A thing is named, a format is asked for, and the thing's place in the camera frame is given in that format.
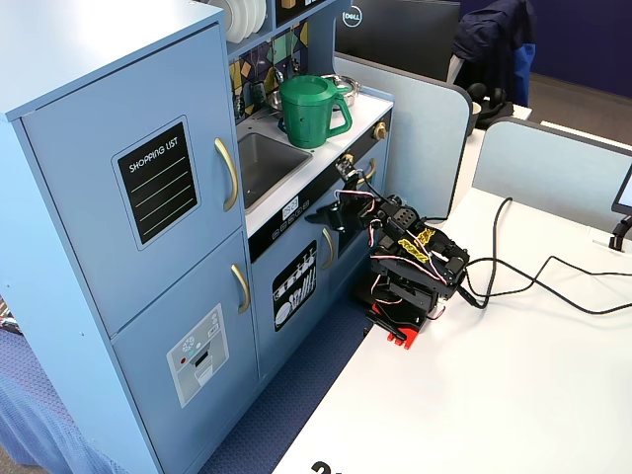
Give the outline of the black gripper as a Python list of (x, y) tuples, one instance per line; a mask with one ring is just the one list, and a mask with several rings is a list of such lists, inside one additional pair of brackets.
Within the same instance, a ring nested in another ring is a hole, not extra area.
[(369, 192), (339, 191), (338, 200), (319, 207), (308, 214), (308, 222), (326, 222), (326, 226), (336, 232), (363, 230), (372, 215), (376, 197)]

